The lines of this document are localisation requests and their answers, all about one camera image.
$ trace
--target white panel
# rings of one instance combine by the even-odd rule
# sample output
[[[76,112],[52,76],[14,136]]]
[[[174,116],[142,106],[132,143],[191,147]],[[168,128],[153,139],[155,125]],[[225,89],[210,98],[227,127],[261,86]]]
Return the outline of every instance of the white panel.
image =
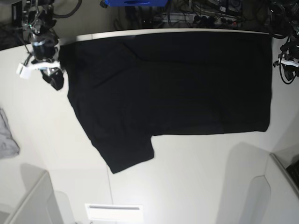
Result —
[[[63,224],[50,176],[44,172],[5,224]]]
[[[86,204],[85,206],[90,220],[143,222],[141,205]]]

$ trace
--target t-shirt sleeve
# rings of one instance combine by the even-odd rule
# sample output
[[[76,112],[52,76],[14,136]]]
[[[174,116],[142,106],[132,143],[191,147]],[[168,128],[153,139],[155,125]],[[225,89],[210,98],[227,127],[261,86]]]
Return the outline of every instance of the t-shirt sleeve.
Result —
[[[114,136],[92,140],[113,174],[154,158],[151,136]]]

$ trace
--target electronic equipment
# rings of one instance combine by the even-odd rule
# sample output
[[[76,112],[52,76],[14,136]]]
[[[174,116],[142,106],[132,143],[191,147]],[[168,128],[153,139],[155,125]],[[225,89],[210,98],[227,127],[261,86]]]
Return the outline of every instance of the electronic equipment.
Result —
[[[269,9],[271,16],[280,21],[282,27],[279,30],[281,35],[275,34],[271,29],[270,35],[278,39],[288,37],[286,43],[281,46],[281,53],[273,66],[279,67],[282,81],[291,84],[297,76],[299,77],[299,0],[271,0]]]
[[[154,17],[154,21],[167,22],[167,14],[162,13]],[[238,28],[240,26],[237,18],[222,16],[215,17],[212,15],[199,16],[195,13],[171,13],[171,22],[188,23],[192,28],[219,28],[225,25],[226,28]]]
[[[220,10],[226,15],[241,16],[243,0],[206,0],[205,5]]]

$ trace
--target cable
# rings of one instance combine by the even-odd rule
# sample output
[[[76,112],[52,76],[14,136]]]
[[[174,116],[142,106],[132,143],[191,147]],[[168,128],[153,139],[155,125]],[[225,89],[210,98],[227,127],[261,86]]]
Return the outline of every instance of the cable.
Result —
[[[265,29],[268,31],[268,33],[269,33],[269,35],[270,35],[271,37],[276,38],[276,39],[285,39],[285,38],[289,35],[289,33],[288,33],[288,34],[277,35],[277,34],[275,34],[275,33],[273,32],[273,30],[272,30],[271,27],[266,27],[266,26],[264,25],[264,22],[260,21],[259,18],[258,18],[258,16],[257,16],[258,11],[260,10],[260,9],[259,9],[259,10],[257,10],[257,9],[258,9],[258,7],[255,5],[255,7],[253,8],[253,10],[254,10],[254,18],[256,19],[256,21],[258,22],[258,24],[259,24],[260,26],[262,26],[263,28],[265,28]]]
[[[286,40],[286,42],[285,42],[285,44],[284,44],[283,46],[285,46],[285,45],[289,42],[289,40],[290,40],[290,37],[288,37],[288,39]],[[280,78],[281,78],[281,80],[284,82],[284,84],[289,85],[289,84],[291,84],[291,83],[295,80],[296,75],[293,77],[293,79],[292,79],[290,82],[286,82],[286,81],[284,80],[283,75],[282,75],[282,71],[281,71],[281,61],[282,61],[282,57],[283,57],[283,55],[284,55],[285,53],[286,53],[285,50],[284,50],[284,51],[281,51],[281,54],[280,54],[280,57],[279,57],[279,74],[280,74]]]
[[[256,7],[256,4],[257,4],[258,2],[259,2],[259,0],[256,0],[255,3],[254,3],[254,5],[253,5],[253,15],[258,14],[258,12],[262,9],[262,7],[263,7],[263,5],[264,5],[264,3],[265,3],[264,0],[263,0],[263,1],[260,1],[259,6]],[[253,21],[253,20],[256,19],[255,16],[254,16],[253,18],[250,18],[250,19],[246,18],[244,15],[243,15],[243,17],[244,17],[244,19],[245,19],[246,21]]]
[[[29,53],[29,55],[27,56],[27,58],[26,58],[26,60],[25,60],[25,62],[24,62],[24,65],[25,65],[25,66],[28,65],[29,60],[31,59],[31,57],[32,57],[32,53]]]
[[[81,4],[82,4],[82,0],[78,0],[77,5],[75,6],[75,8],[70,13],[65,14],[65,15],[53,14],[53,18],[56,18],[56,19],[69,18],[70,16],[74,15],[74,13],[80,8]]]
[[[15,35],[17,36],[17,38],[19,39],[19,41],[24,45],[24,47],[26,48],[27,53],[29,54],[30,52],[29,52],[29,50],[28,50],[28,48],[27,48],[24,40],[22,38],[20,38],[18,32],[16,32]]]
[[[171,10],[171,5],[172,5],[172,0],[168,1],[168,6],[167,6],[167,22],[170,27],[173,27],[171,23],[171,18],[170,18],[170,10]]]
[[[113,27],[115,30],[120,31],[120,30],[125,30],[122,26],[122,24],[120,23],[120,21],[118,19],[114,19],[113,20]]]
[[[200,17],[202,15],[208,15],[208,16],[211,16],[211,17],[214,17],[214,18],[219,18],[219,19],[224,19],[226,17],[226,18],[232,18],[232,19],[235,19],[235,20],[241,20],[241,17],[238,17],[238,16],[225,15],[225,17],[224,17],[224,15],[222,14],[222,12],[219,9],[204,8],[204,7],[202,7],[201,4],[199,6],[194,1],[192,1],[191,3],[192,3],[191,11],[184,11],[184,10],[182,10],[182,7],[183,6],[188,6],[189,2],[187,2],[187,0],[182,0],[181,4],[178,7],[179,11],[183,14],[185,14],[185,13],[188,14],[189,13],[189,14],[200,15]]]
[[[52,33],[54,34],[54,36],[55,36],[57,39],[59,39],[59,36],[57,35],[56,31],[55,31],[53,28],[51,28],[51,30],[52,30]]]

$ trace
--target white table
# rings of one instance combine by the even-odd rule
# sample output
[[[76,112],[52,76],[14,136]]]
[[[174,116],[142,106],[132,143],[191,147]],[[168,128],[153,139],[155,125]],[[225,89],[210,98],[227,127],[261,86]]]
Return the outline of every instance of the white table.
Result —
[[[78,41],[187,30],[120,31],[84,35]],[[273,60],[283,43],[274,40]],[[24,194],[20,165],[28,163],[49,170],[54,190],[67,195],[75,220],[83,224],[90,222],[84,203],[143,204],[145,224],[237,224],[250,181],[265,175],[269,152],[299,144],[299,79],[287,86],[274,69],[267,132],[153,137],[154,159],[113,175],[68,102],[67,76],[61,91],[39,72],[30,80],[20,79],[15,70],[24,58],[22,46],[0,52],[0,107],[21,147],[18,157],[0,161],[1,182],[9,183],[0,185],[0,203],[14,206]],[[283,216],[284,209],[289,208],[270,212]]]

